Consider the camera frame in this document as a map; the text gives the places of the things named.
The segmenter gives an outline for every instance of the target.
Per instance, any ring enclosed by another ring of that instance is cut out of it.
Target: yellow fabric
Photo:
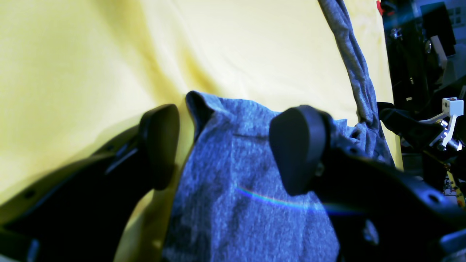
[[[376,1],[346,6],[378,101],[391,102]],[[273,110],[309,104],[357,122],[345,66],[316,0],[2,0],[0,87],[0,203],[88,156],[146,110],[179,107],[177,179],[138,205],[118,262],[158,258],[192,146],[188,91]],[[395,135],[385,134],[401,167]]]

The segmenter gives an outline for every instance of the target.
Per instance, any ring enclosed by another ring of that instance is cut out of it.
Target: gray cloth
[[[393,164],[367,66],[343,3],[320,0],[348,69],[360,123],[340,132]],[[190,92],[195,145],[173,203],[163,258],[189,261],[335,261],[338,241],[317,196],[290,197],[268,144],[278,113],[248,100]]]

